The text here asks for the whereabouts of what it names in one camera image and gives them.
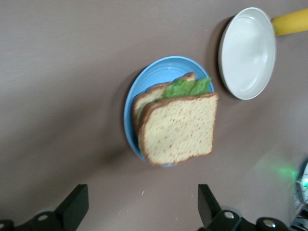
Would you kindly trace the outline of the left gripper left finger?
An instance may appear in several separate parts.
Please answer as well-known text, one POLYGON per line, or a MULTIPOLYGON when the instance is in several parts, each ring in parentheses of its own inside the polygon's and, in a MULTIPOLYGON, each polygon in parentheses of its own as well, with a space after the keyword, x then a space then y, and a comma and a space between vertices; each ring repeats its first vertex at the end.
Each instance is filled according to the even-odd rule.
POLYGON ((42 212, 15 231, 75 231, 89 209, 86 184, 79 184, 53 212, 42 212))

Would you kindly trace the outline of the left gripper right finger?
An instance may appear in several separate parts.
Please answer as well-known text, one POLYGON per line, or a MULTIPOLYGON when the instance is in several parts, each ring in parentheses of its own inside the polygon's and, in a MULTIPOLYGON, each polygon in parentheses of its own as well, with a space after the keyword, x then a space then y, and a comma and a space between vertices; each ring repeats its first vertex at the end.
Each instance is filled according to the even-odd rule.
POLYGON ((207 184, 198 185, 198 212, 203 231, 238 231, 241 218, 231 210, 223 210, 207 184))

